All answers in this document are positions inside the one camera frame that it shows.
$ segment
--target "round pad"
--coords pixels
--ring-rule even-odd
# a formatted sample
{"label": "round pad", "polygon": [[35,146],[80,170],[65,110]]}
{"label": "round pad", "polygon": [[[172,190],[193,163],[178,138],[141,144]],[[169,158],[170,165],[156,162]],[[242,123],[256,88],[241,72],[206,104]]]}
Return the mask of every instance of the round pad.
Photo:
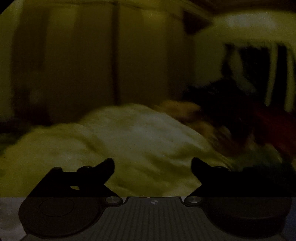
{"label": "round pad", "polygon": [[185,199],[185,202],[189,204],[197,204],[197,203],[200,203],[201,201],[202,201],[201,197],[197,197],[197,196],[189,196]]}
{"label": "round pad", "polygon": [[290,207],[290,198],[208,198],[206,212],[226,232],[263,238],[280,231]]}
{"label": "round pad", "polygon": [[117,203],[120,203],[120,201],[121,201],[121,198],[119,198],[119,197],[108,197],[108,198],[106,198],[106,202],[110,203],[110,204],[117,204]]}
{"label": "round pad", "polygon": [[42,238],[59,238],[81,232],[100,213],[94,198],[27,198],[19,209],[24,229]]}

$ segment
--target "ribbed gray surface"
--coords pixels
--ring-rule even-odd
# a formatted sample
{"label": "ribbed gray surface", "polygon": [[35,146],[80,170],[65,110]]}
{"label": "ribbed gray surface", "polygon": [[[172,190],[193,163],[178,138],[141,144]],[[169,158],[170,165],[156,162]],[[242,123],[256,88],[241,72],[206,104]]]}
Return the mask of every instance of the ribbed gray surface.
{"label": "ribbed gray surface", "polygon": [[[42,239],[27,236],[24,241]],[[88,230],[56,241],[243,241],[216,228],[200,208],[189,208],[178,197],[129,198],[107,208]],[[284,241],[274,236],[268,241]]]}

